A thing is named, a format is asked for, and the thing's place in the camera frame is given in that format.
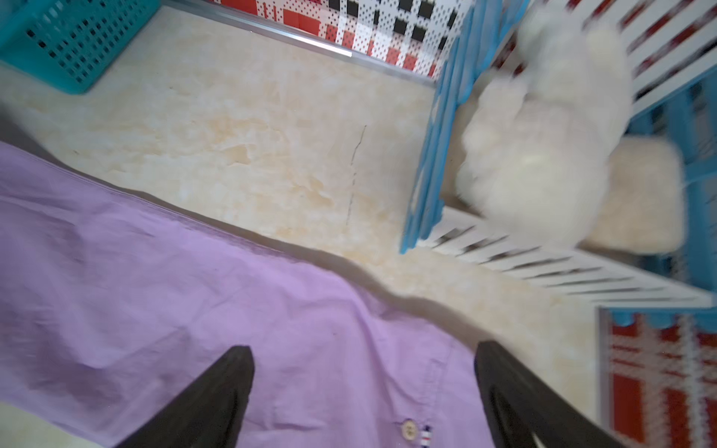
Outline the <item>blue white slatted crate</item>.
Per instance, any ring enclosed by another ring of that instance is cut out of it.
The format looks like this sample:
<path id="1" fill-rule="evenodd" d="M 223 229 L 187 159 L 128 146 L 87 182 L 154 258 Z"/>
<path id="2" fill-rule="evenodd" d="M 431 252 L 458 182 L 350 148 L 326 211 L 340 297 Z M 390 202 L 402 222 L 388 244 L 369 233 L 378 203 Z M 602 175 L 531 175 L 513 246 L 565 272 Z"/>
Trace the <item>blue white slatted crate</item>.
<path id="1" fill-rule="evenodd" d="M 631 134 L 664 132 L 685 165 L 685 282 L 666 257 L 634 267 L 577 248 L 540 246 L 444 203 L 457 108 L 491 65 L 518 72 L 515 29 L 525 1 L 475 1 L 437 15 L 447 28 L 434 74 L 437 90 L 408 208 L 402 250 L 427 246 L 528 283 L 612 310 L 614 322 L 647 315 L 656 328 L 689 309 L 704 332 L 716 329 L 716 5 L 713 1 L 569 1 L 583 22 L 619 27 L 633 74 Z"/>

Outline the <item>cream fluffy cushion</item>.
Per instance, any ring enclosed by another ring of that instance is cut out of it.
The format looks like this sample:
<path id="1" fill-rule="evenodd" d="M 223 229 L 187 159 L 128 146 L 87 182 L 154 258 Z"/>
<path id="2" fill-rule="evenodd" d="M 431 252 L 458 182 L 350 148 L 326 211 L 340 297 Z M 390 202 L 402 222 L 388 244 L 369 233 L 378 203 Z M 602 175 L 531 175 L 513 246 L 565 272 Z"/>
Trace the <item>cream fluffy cushion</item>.
<path id="1" fill-rule="evenodd" d="M 644 256 L 685 244 L 685 175 L 673 143 L 657 136 L 624 136 L 610 156 L 610 176 L 610 190 L 584 248 Z"/>

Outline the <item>teal plastic basket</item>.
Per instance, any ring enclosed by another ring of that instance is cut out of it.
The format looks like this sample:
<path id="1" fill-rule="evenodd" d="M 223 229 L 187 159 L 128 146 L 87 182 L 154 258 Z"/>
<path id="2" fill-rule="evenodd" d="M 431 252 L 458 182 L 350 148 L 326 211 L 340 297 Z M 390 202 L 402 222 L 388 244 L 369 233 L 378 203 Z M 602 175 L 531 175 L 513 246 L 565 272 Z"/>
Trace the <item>teal plastic basket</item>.
<path id="1" fill-rule="evenodd" d="M 160 6 L 136 0 L 3 1 L 1 63 L 63 93 L 86 93 Z"/>

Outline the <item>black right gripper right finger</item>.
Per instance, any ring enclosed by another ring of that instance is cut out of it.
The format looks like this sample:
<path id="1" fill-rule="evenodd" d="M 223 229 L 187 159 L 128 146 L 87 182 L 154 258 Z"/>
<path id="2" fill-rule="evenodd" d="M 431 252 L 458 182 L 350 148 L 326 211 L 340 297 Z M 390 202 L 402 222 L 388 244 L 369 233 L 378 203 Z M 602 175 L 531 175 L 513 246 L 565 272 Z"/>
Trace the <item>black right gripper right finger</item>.
<path id="1" fill-rule="evenodd" d="M 474 372 L 497 447 L 620 447 L 497 341 L 479 343 Z"/>

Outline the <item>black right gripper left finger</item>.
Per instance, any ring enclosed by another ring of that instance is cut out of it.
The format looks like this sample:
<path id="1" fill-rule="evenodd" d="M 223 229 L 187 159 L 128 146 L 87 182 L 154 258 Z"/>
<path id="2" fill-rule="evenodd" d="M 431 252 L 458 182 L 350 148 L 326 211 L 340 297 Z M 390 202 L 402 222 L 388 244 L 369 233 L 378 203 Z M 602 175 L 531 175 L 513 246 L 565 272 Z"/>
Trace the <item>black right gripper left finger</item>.
<path id="1" fill-rule="evenodd" d="M 119 448 L 235 447 L 254 374 L 251 349 L 231 347 Z"/>

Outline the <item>white fluffy plush toy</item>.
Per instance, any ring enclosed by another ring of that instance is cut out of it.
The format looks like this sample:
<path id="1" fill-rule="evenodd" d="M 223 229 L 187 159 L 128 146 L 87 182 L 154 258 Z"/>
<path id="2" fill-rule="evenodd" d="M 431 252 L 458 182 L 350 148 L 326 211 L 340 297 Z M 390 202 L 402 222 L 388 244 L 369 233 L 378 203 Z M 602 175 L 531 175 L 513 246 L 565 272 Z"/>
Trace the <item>white fluffy plush toy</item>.
<path id="1" fill-rule="evenodd" d="M 632 74 L 613 24 L 533 6 L 517 30 L 519 75 L 494 73 L 463 130 L 455 193 L 511 235 L 572 248 L 592 230 L 609 157 L 632 114 Z"/>

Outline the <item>purple long pants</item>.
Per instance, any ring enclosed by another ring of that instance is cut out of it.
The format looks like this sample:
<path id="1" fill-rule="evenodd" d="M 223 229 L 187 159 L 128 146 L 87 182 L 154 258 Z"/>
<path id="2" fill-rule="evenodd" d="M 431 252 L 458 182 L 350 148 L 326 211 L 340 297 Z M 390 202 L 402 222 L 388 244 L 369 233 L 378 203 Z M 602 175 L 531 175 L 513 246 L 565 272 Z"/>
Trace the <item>purple long pants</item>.
<path id="1" fill-rule="evenodd" d="M 1 399 L 96 444 L 234 345 L 242 447 L 489 447 L 474 355 L 338 274 L 1 147 Z"/>

